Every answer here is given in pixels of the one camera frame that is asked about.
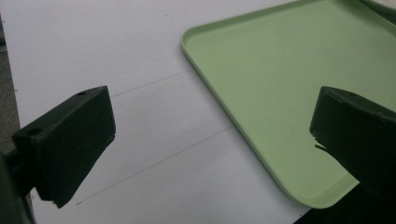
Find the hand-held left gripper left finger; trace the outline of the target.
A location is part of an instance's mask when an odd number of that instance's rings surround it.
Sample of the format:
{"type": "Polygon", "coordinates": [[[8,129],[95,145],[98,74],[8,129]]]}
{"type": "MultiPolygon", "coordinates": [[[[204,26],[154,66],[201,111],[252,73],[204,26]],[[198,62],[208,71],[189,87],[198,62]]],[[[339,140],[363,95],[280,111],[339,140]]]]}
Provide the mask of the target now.
{"type": "Polygon", "coordinates": [[[12,135],[18,192],[35,189],[61,208],[75,195],[105,149],[116,123],[106,86],[81,91],[12,135]]]}

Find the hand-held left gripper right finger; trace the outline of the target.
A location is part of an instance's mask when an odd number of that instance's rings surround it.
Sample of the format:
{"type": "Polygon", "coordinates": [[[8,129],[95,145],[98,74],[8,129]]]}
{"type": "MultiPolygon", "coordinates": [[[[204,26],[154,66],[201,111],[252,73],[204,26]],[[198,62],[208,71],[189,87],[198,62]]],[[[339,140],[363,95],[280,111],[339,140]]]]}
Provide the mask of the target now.
{"type": "Polygon", "coordinates": [[[396,112],[323,86],[309,132],[371,194],[396,199],[396,112]]]}

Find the light green plastic tray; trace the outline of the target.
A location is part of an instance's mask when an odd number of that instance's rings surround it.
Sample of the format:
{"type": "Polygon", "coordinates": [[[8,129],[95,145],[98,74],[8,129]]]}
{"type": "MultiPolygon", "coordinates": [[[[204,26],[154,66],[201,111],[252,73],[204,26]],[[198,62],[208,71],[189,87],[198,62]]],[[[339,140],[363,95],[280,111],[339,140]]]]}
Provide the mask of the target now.
{"type": "Polygon", "coordinates": [[[312,208],[358,184],[309,132],[320,88],[396,112],[396,25],[360,0],[296,0],[190,28],[181,46],[283,192],[312,208]]]}

